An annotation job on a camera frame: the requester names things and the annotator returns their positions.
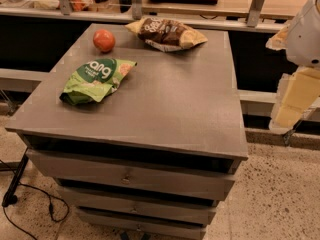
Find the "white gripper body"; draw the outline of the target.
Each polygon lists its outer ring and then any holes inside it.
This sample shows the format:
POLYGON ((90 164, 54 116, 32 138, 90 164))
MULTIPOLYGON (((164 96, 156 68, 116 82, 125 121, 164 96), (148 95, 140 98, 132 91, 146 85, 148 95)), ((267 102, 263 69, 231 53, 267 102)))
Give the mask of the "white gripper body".
POLYGON ((308 0, 291 21, 286 57, 299 66, 320 67, 320 0, 308 0))

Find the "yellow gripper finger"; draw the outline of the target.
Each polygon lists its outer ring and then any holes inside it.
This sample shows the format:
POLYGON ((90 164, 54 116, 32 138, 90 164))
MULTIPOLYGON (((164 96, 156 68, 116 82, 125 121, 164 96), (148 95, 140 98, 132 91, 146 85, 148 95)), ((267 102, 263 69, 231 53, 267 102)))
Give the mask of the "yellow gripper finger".
POLYGON ((285 50, 287 48, 288 30, 289 26, 284 26, 281 30, 268 39, 266 42, 266 47, 275 51, 285 50))
POLYGON ((278 83, 269 129, 290 131, 319 96, 319 68, 299 66, 292 75, 283 74, 278 83))

